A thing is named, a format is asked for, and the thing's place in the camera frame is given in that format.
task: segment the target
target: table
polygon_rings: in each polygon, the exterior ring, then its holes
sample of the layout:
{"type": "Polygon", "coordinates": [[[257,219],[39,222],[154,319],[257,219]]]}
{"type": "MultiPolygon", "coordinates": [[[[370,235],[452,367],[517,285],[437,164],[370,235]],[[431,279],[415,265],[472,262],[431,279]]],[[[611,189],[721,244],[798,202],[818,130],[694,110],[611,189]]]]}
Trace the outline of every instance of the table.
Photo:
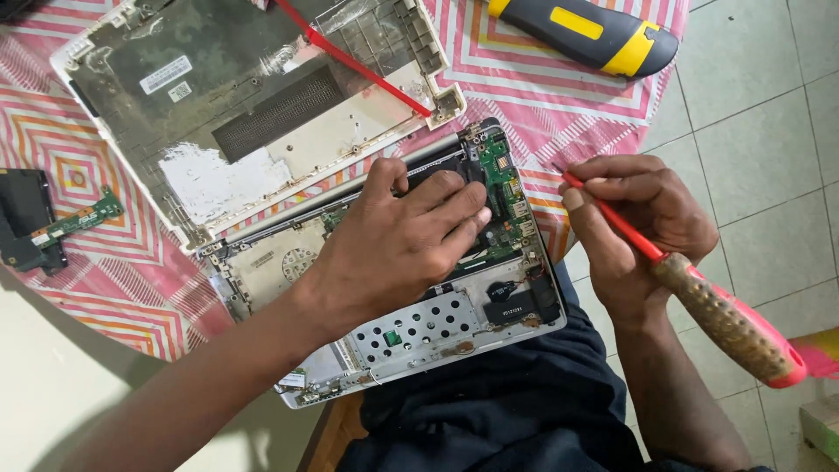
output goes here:
{"type": "MultiPolygon", "coordinates": [[[[539,229],[554,260],[570,227],[551,162],[637,151],[673,66],[642,81],[589,71],[487,15],[476,0],[424,0],[452,67],[438,81],[457,81],[465,116],[434,133],[418,132],[291,197],[290,207],[367,171],[376,158],[401,156],[470,122],[497,117],[539,229]]],[[[97,332],[172,361],[233,325],[202,263],[183,255],[117,157],[50,68],[49,57],[112,9],[114,0],[52,0],[0,27],[0,167],[38,168],[50,177],[58,218],[99,199],[109,185],[126,212],[64,239],[70,266],[49,278],[18,276],[41,296],[97,332]]],[[[243,0],[244,8],[252,8],[243,0]]],[[[681,38],[688,0],[596,0],[670,29],[681,38]]],[[[280,206],[243,223],[280,211],[280,206]]]]}

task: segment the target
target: tiled floor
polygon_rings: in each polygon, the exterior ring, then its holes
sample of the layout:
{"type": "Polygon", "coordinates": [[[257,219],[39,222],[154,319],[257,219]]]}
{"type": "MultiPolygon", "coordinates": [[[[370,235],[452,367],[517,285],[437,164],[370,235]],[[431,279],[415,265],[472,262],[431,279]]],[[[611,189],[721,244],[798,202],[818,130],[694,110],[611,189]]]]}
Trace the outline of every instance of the tiled floor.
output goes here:
{"type": "MultiPolygon", "coordinates": [[[[722,243],[700,265],[707,276],[788,338],[839,325],[839,0],[692,0],[691,8],[678,73],[642,150],[675,169],[716,219],[722,243]]],[[[623,375],[579,244],[566,263],[623,375]]],[[[758,387],[677,300],[669,311],[755,464],[834,470],[801,444],[798,408],[839,392],[839,381],[758,387]]],[[[627,424],[640,441],[635,418],[631,411],[627,424]]]]}

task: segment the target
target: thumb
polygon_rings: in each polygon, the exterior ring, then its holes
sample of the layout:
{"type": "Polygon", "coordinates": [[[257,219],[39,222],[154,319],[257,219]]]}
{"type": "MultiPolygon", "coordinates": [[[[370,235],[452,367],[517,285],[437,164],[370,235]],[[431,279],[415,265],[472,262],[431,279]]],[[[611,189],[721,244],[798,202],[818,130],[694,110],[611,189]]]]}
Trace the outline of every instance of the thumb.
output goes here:
{"type": "Polygon", "coordinates": [[[592,266],[609,266],[626,254],[628,246],[618,237],[600,213],[594,200],[583,191],[569,188],[562,202],[571,219],[571,228],[582,243],[592,266]]]}

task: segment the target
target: red screwdriver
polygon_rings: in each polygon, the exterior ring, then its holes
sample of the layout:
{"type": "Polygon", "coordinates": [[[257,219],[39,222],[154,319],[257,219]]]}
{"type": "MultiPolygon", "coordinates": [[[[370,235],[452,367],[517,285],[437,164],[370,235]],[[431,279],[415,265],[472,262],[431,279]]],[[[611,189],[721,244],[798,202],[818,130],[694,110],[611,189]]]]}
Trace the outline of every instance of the red screwdriver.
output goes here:
{"type": "MultiPolygon", "coordinates": [[[[568,172],[562,177],[570,186],[583,187],[568,172]]],[[[801,356],[759,313],[707,281],[684,255],[662,252],[605,202],[595,199],[595,203],[603,217],[649,257],[652,272],[661,285],[676,295],[702,331],[728,357],[773,388],[795,385],[807,376],[801,356]]]]}

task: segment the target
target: yellow and black screwdriver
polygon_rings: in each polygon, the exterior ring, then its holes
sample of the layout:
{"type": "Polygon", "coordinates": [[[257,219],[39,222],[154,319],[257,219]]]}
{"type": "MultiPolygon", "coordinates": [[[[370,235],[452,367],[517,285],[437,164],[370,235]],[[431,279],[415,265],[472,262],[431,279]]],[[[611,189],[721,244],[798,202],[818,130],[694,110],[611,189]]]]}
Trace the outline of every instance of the yellow and black screwdriver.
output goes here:
{"type": "Polygon", "coordinates": [[[664,69],[679,40],[655,23],[587,0],[488,0],[489,14],[569,59],[638,79],[664,69]]]}

